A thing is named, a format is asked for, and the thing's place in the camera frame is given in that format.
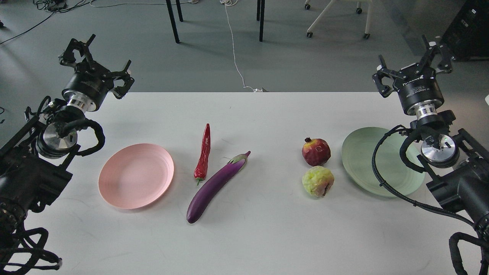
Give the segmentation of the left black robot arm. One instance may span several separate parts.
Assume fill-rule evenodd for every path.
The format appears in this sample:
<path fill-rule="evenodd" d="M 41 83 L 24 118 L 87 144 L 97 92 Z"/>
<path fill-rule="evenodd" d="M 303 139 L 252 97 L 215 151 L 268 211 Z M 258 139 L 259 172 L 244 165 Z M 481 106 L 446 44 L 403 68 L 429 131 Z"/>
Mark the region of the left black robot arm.
<path fill-rule="evenodd" d="M 134 83 L 131 61 L 110 71 L 92 57 L 87 41 L 71 39 L 59 56 L 74 74 L 61 99 L 46 96 L 33 111 L 26 108 L 26 124 L 1 148 L 1 274 L 25 275 L 32 269 L 59 270 L 62 259 L 45 249 L 49 232 L 27 230 L 28 212 L 51 205 L 72 178 L 68 166 L 105 144 L 102 126 L 86 117 L 98 111 L 108 93 L 122 99 Z"/>

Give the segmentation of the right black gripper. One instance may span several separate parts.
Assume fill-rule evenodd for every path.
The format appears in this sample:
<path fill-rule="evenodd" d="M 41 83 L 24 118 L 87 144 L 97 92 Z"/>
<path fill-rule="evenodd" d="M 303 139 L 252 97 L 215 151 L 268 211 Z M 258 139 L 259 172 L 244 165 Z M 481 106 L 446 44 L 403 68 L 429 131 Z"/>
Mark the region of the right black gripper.
<path fill-rule="evenodd" d="M 391 70 L 387 67 L 384 57 L 379 55 L 377 72 L 372 75 L 379 94 L 385 99 L 396 91 L 403 112 L 412 116 L 416 113 L 415 105 L 419 103 L 432 102 L 435 108 L 445 103 L 436 74 L 449 74 L 453 70 L 451 64 L 453 56 L 446 45 L 429 41 L 424 34 L 421 35 L 421 39 L 426 52 L 418 63 L 418 69 L 417 66 L 407 66 L 401 70 Z M 392 84 L 384 84 L 384 78 L 392 80 Z"/>

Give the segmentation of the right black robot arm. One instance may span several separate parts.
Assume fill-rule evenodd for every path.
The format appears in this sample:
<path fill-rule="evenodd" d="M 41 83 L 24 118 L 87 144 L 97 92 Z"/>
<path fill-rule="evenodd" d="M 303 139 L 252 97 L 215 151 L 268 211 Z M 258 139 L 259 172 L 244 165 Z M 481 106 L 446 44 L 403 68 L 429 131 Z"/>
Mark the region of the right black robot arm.
<path fill-rule="evenodd" d="M 476 236 L 454 233 L 449 238 L 450 257 L 455 273 L 466 275 L 459 242 L 476 245 L 481 250 L 479 274 L 488 274 L 489 235 L 489 164 L 488 151 L 465 129 L 451 134 L 456 119 L 451 110 L 439 112 L 444 104 L 436 76 L 451 73 L 455 58 L 444 44 L 428 41 L 422 36 L 426 52 L 420 61 L 400 70 L 386 66 L 379 56 L 377 72 L 372 75 L 379 94 L 386 98 L 396 92 L 403 112 L 416 119 L 409 127 L 398 125 L 384 134 L 372 153 L 372 172 L 385 188 L 396 197 L 434 214 L 451 217 L 469 224 Z M 381 176 L 377 167 L 377 151 L 391 135 L 405 136 L 399 149 L 403 164 L 416 172 L 428 173 L 428 190 L 438 202 L 435 207 L 408 198 L 395 190 Z"/>

